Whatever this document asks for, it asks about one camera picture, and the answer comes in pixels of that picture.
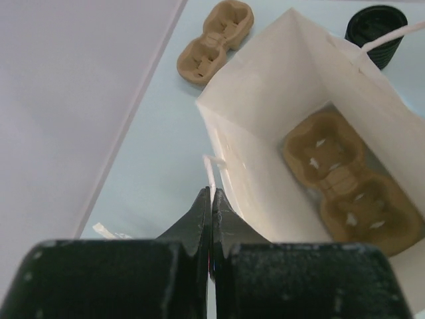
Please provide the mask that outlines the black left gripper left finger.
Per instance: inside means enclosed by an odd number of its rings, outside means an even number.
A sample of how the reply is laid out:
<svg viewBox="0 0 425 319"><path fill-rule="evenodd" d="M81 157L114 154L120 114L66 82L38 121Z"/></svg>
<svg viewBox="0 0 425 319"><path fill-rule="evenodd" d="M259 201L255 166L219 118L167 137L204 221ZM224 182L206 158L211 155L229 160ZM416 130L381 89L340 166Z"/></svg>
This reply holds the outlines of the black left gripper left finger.
<svg viewBox="0 0 425 319"><path fill-rule="evenodd" d="M49 240L24 257L2 318L205 318L211 195L155 239Z"/></svg>

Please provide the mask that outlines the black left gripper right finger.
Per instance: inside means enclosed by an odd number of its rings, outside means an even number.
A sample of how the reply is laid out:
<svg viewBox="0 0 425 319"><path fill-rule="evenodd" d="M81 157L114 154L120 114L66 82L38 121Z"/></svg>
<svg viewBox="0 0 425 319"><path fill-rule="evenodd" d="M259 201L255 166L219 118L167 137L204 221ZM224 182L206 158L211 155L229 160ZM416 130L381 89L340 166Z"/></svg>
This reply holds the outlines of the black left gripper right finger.
<svg viewBox="0 0 425 319"><path fill-rule="evenodd" d="M271 243L225 193L212 203L219 318L411 318L387 258L360 243Z"/></svg>

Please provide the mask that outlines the white and blue paper bag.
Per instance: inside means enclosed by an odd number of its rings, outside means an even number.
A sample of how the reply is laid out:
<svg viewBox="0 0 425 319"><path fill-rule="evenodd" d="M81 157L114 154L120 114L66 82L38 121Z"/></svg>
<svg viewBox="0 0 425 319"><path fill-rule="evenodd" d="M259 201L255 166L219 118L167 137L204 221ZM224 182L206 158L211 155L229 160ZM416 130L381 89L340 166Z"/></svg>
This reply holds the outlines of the white and blue paper bag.
<svg viewBox="0 0 425 319"><path fill-rule="evenodd" d="M283 156L290 131L329 111L348 121L365 143L367 166L391 176L424 220L424 117L367 54L423 32L418 22L360 48L289 9L213 76L197 100L214 149L206 167L219 166L231 205L259 234L273 243L368 244L333 240L320 192L302 185ZM415 245L388 257L405 300L420 313L424 230Z"/></svg>

